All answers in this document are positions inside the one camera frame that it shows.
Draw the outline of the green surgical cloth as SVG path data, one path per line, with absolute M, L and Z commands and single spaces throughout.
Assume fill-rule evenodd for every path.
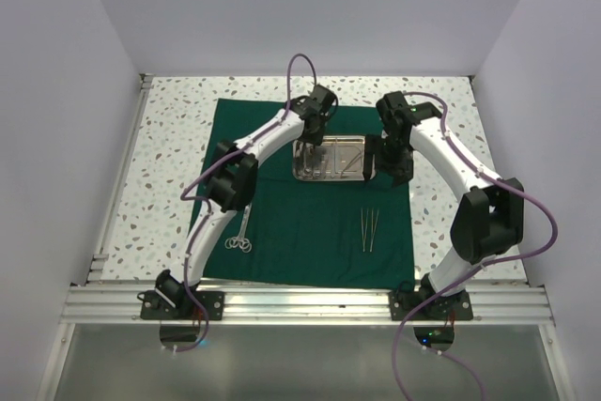
M 252 250 L 229 250 L 229 222 L 212 250 L 206 278 L 286 285 L 395 289 L 413 281 L 408 185 L 377 174 L 367 182 L 304 182 L 292 175 L 292 146 L 258 170 L 246 232 Z M 379 210 L 372 253 L 362 252 L 361 208 Z

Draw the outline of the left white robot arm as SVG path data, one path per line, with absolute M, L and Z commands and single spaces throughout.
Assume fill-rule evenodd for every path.
M 260 166 L 293 141 L 321 144 L 330 109 L 337 105 L 332 91 L 315 85 L 310 94 L 288 100 L 257 130 L 235 141 L 221 141 L 215 147 L 210 166 L 181 195 L 183 200 L 200 203 L 181 265 L 162 271 L 156 279 L 154 292 L 170 317 L 182 319 L 199 311 L 203 319 L 208 318 L 193 287 L 200 282 L 225 227 L 237 212 L 252 203 Z

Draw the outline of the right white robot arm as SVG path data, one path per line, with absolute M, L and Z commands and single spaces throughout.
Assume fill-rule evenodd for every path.
M 398 186 L 413 178 L 414 153 L 437 170 L 458 202 L 451 224 L 452 246 L 416 291 L 399 288 L 393 304 L 440 318 L 466 296 L 470 272 L 506 253 L 523 239 L 524 200 L 516 178 L 487 168 L 446 126 L 447 107 L 431 101 L 409 104 L 400 91 L 376 104 L 383 131 L 365 138 L 362 176 L 385 174 Z

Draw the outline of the steel instrument tray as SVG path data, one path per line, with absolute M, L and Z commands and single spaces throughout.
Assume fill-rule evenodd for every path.
M 315 167 L 313 178 L 301 175 L 301 141 L 292 145 L 292 175 L 304 182 L 356 182 L 362 179 L 364 135 L 326 135 L 320 146 L 320 163 Z

